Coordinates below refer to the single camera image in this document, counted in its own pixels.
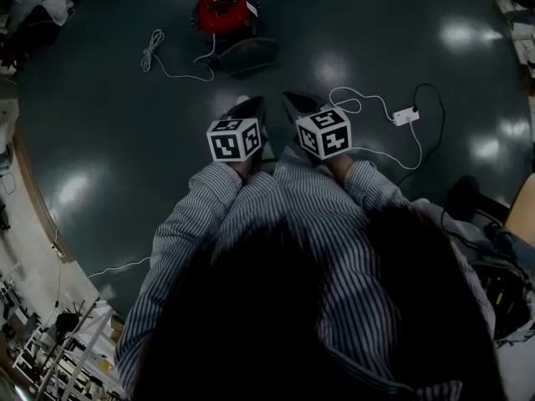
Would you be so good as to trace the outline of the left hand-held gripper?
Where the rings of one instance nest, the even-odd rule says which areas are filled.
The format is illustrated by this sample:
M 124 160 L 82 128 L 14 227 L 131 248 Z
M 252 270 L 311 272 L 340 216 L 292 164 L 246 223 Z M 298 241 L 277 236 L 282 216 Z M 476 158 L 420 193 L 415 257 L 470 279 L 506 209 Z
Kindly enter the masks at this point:
M 265 98 L 245 97 L 213 121 L 206 132 L 212 160 L 238 172 L 257 170 L 268 143 L 266 115 Z

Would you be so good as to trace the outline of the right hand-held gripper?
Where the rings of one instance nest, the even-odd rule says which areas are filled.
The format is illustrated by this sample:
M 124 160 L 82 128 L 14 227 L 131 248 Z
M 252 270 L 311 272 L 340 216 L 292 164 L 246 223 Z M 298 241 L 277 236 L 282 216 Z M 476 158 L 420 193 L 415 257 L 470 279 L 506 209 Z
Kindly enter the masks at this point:
M 351 126 L 345 112 L 315 94 L 286 91 L 283 107 L 295 127 L 290 148 L 313 166 L 348 152 L 352 146 Z

